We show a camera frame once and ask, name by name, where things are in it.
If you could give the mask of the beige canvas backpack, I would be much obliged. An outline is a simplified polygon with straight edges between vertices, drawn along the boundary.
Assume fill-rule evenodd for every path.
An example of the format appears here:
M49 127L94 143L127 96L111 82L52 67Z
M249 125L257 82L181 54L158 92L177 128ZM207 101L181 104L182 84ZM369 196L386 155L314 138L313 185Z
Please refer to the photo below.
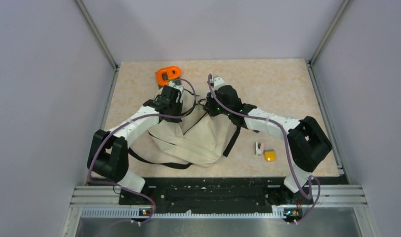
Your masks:
M235 126L226 116L211 117L204 109L206 98L185 89L183 112L188 116L180 123L161 121L148 130L149 136L161 154L171 158L153 155L143 158L132 148L128 154L138 161L163 165L184 170L191 165L209 167L221 158L226 158L235 145L240 127Z

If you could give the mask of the orange toy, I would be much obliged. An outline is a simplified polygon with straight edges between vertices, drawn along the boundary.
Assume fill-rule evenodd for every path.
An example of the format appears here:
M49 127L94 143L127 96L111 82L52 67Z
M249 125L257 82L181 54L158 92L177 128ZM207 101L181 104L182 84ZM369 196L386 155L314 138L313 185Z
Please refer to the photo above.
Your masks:
M180 78L181 69L177 66L169 66L156 71L156 81L159 87L169 84L170 81Z

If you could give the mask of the yellow eraser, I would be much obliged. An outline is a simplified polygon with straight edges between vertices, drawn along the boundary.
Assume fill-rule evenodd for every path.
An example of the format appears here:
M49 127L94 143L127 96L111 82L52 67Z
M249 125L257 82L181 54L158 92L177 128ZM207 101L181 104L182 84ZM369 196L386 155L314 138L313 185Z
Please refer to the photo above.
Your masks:
M267 162L273 162L277 159L277 155L274 150L265 150L263 154Z

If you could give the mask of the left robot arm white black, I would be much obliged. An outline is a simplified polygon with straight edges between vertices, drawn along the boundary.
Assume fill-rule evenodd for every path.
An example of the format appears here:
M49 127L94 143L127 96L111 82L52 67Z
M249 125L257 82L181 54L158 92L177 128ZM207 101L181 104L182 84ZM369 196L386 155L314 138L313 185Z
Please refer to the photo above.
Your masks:
M154 99L144 102L134 115L118 126L108 131L96 131L87 161L89 172L95 172L134 192L141 192L146 181L129 169L128 149L162 119L181 121L183 93L184 87L181 85L166 85Z

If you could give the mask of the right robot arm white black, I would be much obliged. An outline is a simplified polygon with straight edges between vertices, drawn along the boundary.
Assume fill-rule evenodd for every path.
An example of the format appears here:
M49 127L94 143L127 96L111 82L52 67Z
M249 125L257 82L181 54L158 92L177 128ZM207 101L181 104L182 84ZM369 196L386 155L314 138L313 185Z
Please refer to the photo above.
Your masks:
M211 84L205 110L210 116L225 115L237 127L265 132L284 141L290 174L283 184L292 193L305 198L303 186L311 180L317 166L332 151L332 143L315 118L286 118L263 111L257 106L242 103L230 85L215 88Z

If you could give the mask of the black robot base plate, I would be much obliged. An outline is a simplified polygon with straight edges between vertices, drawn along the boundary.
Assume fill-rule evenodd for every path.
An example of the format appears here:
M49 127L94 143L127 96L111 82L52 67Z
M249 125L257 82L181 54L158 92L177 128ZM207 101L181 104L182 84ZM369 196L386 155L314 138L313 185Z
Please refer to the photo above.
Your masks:
M146 178L144 197L120 192L120 205L156 204L156 214L271 213L277 204L312 204L284 188L282 177Z

